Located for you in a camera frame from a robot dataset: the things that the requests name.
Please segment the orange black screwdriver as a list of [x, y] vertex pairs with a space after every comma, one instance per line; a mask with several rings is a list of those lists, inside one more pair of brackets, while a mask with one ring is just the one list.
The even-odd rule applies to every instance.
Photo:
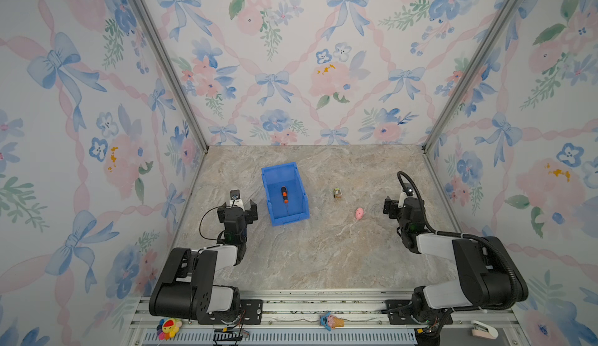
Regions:
[[287, 191], [286, 187], [281, 187], [281, 194], [282, 194], [283, 202], [285, 204], [289, 204], [288, 191]]

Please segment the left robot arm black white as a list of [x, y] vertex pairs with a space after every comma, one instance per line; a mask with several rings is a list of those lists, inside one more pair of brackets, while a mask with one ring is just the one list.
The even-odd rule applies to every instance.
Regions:
[[218, 271], [242, 262], [248, 241], [247, 227], [259, 218], [257, 204], [245, 209], [239, 200], [216, 207], [224, 230], [216, 244], [201, 249], [171, 250], [150, 297], [153, 316], [196, 320], [199, 324], [232, 324], [243, 319], [238, 288], [216, 285]]

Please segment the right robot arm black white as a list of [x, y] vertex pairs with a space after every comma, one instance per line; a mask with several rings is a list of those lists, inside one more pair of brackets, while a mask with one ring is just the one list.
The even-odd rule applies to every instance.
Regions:
[[397, 234], [413, 254], [446, 259], [456, 266], [457, 279], [414, 289], [408, 302], [386, 301], [383, 313], [419, 324], [439, 324], [451, 311], [508, 310], [527, 300], [529, 288], [497, 237], [432, 232], [425, 205], [415, 197], [386, 198], [383, 213], [397, 220]]

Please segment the blue plastic bin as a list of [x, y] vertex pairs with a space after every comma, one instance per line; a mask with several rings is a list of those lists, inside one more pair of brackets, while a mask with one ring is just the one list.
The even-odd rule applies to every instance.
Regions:
[[272, 226], [310, 218], [308, 196], [296, 162], [263, 168], [262, 179]]

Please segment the pink pig toy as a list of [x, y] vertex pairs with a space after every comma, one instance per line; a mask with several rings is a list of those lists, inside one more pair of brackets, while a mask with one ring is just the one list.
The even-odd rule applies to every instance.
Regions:
[[358, 221], [361, 221], [362, 218], [364, 218], [364, 209], [362, 207], [359, 207], [356, 211], [355, 211], [355, 218]]

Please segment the white pink stapler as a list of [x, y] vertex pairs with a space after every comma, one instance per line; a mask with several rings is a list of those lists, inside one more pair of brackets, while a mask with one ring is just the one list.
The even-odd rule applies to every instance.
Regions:
[[471, 322], [471, 334], [475, 338], [482, 338], [487, 340], [496, 340], [498, 338], [498, 330], [488, 324], [474, 320]]

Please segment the rainbow flower toy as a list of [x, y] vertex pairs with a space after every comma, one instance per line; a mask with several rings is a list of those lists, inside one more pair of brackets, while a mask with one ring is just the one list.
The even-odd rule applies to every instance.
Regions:
[[167, 341], [174, 338], [181, 330], [183, 323], [178, 318], [163, 318], [157, 325], [157, 337], [159, 341]]

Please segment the ice cream cone toy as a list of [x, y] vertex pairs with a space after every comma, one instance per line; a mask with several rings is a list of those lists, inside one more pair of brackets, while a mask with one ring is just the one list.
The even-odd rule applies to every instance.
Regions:
[[338, 328], [343, 328], [345, 325], [345, 320], [335, 316], [332, 313], [326, 313], [320, 317], [319, 323], [326, 330], [332, 331]]

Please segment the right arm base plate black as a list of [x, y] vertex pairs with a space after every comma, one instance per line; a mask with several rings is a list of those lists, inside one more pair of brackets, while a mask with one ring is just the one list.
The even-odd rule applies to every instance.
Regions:
[[425, 302], [403, 299], [387, 299], [386, 308], [382, 311], [389, 318], [392, 325], [421, 325], [424, 327], [438, 326], [445, 310], [430, 308]]

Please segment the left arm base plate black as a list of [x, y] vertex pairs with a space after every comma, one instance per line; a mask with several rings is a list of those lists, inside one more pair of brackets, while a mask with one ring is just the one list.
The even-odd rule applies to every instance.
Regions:
[[198, 321], [201, 325], [235, 326], [260, 325], [263, 317], [263, 300], [234, 300], [229, 309], [207, 313]]

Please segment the aluminium rail frame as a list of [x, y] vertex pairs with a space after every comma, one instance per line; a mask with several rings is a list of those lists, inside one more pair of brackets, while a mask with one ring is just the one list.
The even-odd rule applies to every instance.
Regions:
[[[124, 345], [528, 345], [523, 327], [512, 311], [456, 312], [439, 337], [425, 339], [421, 325], [392, 325], [382, 311], [387, 299], [409, 299], [405, 291], [288, 290], [243, 291], [241, 299], [263, 300], [260, 325], [201, 325], [184, 320], [171, 340], [159, 341], [159, 319], [151, 316], [149, 301], [137, 306]], [[344, 319], [343, 328], [328, 331], [319, 323], [326, 313]], [[471, 322], [498, 330], [496, 340], [475, 338]]]

